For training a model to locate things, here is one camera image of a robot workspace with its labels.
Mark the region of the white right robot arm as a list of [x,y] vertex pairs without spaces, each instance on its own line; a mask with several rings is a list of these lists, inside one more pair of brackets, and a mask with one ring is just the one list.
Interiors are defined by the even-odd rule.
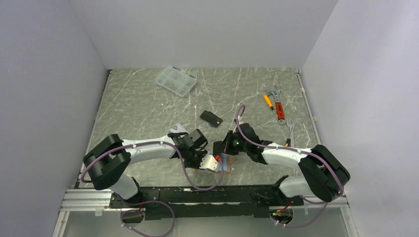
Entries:
[[245,153],[256,163],[299,170],[301,175],[285,175],[274,184],[272,198],[278,205],[305,195],[315,195],[323,202],[331,202],[342,193],[351,178],[348,170],[325,146],[299,149],[261,140],[248,123],[240,124],[228,131],[222,141],[214,142],[213,153],[233,156]]

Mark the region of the white silver card stack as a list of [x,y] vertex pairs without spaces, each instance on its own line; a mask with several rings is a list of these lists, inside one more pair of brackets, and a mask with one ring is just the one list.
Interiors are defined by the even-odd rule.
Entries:
[[189,131],[180,123],[176,123],[169,129],[170,133],[189,133]]

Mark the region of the brown leather card holder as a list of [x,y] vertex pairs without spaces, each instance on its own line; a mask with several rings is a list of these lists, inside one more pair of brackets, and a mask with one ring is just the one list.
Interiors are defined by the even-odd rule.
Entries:
[[[218,156],[221,157],[221,163],[219,163],[219,169],[217,173],[221,173],[222,171],[224,171],[224,173],[230,173],[231,165],[234,164],[235,159],[234,158],[231,159],[228,154],[221,154]],[[213,173],[213,172],[197,169],[194,171],[194,173]]]

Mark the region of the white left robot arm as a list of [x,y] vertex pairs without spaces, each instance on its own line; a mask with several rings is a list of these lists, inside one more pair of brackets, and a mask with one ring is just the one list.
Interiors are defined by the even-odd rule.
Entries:
[[110,189],[127,206],[136,207],[143,193],[136,179],[124,174],[129,165],[152,159],[182,158],[186,168],[218,171],[219,162],[205,150],[207,144],[208,140],[198,129],[190,133],[174,130],[146,140],[126,140],[111,134],[83,158],[86,170],[81,181],[92,183],[96,190]]

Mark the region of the black VIP credit card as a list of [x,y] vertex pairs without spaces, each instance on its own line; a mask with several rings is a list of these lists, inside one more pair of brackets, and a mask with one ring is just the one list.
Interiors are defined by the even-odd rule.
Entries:
[[216,155],[221,155],[224,151],[224,146],[223,146],[223,142],[222,141],[216,141],[213,143],[213,150],[212,150],[212,154],[214,156]]

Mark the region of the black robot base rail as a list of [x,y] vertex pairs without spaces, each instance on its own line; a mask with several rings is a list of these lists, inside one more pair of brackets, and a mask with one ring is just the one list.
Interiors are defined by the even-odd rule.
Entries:
[[145,220],[160,220],[175,216],[228,217],[252,216],[268,218],[270,211],[286,207],[303,206],[299,197],[281,197],[272,185],[218,186],[211,191],[192,187],[142,187],[143,196],[123,203],[115,194],[111,196],[111,209],[142,207]]

